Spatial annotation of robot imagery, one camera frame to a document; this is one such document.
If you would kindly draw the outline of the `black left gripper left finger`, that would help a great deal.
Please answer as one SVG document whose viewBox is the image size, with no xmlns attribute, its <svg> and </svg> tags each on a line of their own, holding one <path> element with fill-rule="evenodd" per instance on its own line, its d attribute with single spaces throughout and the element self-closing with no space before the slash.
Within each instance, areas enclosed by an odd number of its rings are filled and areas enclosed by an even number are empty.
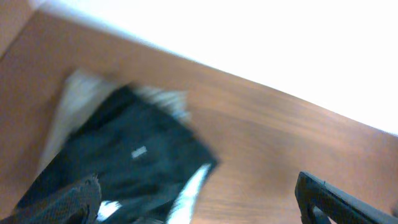
<svg viewBox="0 0 398 224">
<path fill-rule="evenodd" d="M 95 223 L 100 204 L 100 183 L 91 175 L 16 211 L 2 219 L 1 224 Z"/>
</svg>

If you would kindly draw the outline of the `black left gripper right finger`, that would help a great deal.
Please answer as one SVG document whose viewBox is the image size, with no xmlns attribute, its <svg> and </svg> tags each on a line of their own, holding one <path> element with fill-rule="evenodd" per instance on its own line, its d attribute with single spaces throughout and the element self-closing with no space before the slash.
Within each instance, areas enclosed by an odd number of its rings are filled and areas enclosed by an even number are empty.
<svg viewBox="0 0 398 224">
<path fill-rule="evenodd" d="M 397 224 L 397 217 L 364 203 L 309 172 L 299 173 L 295 198 L 303 224 Z"/>
</svg>

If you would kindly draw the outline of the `dark green t-shirt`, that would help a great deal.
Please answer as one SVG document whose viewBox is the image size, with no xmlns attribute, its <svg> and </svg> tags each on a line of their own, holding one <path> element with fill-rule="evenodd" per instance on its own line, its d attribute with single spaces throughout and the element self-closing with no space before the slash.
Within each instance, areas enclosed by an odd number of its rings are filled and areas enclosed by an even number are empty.
<svg viewBox="0 0 398 224">
<path fill-rule="evenodd" d="M 93 174 L 101 186 L 97 223 L 190 223 L 216 163 L 188 128 L 124 86 L 69 135 L 17 207 Z"/>
</svg>

